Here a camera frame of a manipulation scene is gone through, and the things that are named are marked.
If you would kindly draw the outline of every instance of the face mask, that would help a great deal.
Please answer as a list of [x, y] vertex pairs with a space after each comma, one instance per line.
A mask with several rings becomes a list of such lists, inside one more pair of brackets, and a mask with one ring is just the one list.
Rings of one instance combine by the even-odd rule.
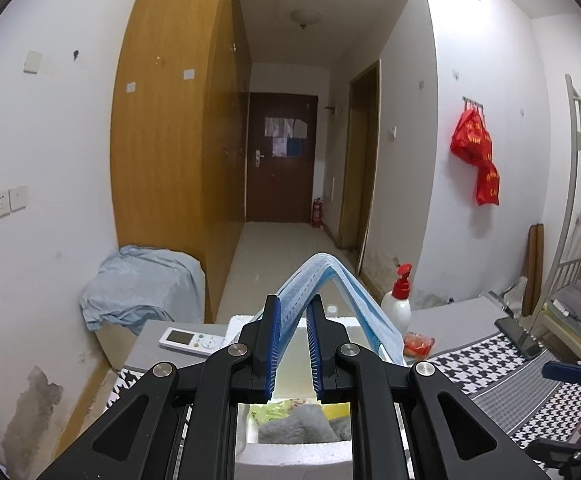
[[[279, 360], [295, 333], [304, 309], [329, 279], [335, 280], [342, 297], [355, 313], [371, 350], [379, 353], [379, 346], [382, 345], [392, 362], [404, 365], [402, 335], [352, 273], [336, 257], [325, 253], [312, 256], [277, 291], [282, 303]], [[260, 319], [263, 311], [252, 320]]]

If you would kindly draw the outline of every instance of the light blue cloth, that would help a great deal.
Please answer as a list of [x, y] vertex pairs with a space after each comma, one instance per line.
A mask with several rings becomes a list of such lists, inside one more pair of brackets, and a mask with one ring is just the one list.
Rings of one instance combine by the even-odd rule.
[[131, 245], [103, 261], [79, 304], [88, 330], [107, 321], [139, 335], [149, 319], [203, 323], [205, 291], [194, 257]]
[[[362, 284], [336, 257], [326, 253], [309, 258], [277, 291], [282, 303], [278, 361], [281, 361], [305, 308], [330, 279], [335, 280], [339, 292], [355, 313], [371, 349], [379, 353], [382, 345], [392, 362], [404, 365], [402, 335]], [[262, 313], [263, 310], [253, 320], [259, 319]]]

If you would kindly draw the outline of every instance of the white plastic bottle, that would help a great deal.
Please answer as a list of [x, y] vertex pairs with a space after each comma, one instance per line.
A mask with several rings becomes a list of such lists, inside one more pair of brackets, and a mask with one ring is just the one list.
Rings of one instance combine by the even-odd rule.
[[413, 269], [411, 264], [404, 264], [397, 269], [399, 278], [395, 280], [393, 290], [387, 292], [381, 300], [381, 309], [392, 321], [399, 333], [405, 336], [410, 324], [410, 282], [408, 276]]

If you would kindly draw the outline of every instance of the gray table surface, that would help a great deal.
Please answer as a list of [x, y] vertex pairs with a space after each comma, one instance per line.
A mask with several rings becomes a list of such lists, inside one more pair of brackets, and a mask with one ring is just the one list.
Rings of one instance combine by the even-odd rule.
[[499, 332], [496, 319], [506, 317], [501, 307], [485, 297], [415, 310], [409, 332], [435, 338], [431, 355], [453, 350]]
[[162, 348], [159, 345], [159, 339], [170, 326], [212, 335], [226, 335], [226, 329], [228, 328], [226, 325], [175, 323], [173, 321], [149, 319], [141, 333], [139, 333], [135, 346], [130, 351], [124, 367], [136, 372], [145, 372], [162, 361], [170, 362], [177, 368], [184, 368], [185, 366], [196, 365], [206, 361], [206, 357], [201, 355]]

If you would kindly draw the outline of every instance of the brown door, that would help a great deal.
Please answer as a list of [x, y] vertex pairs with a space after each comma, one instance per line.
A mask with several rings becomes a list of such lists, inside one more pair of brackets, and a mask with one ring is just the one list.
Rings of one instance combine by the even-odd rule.
[[351, 82], [339, 246], [358, 267], [368, 229], [379, 133], [379, 66]]
[[[307, 125], [305, 138], [298, 120]], [[311, 221], [316, 128], [317, 96], [251, 94], [247, 221]]]

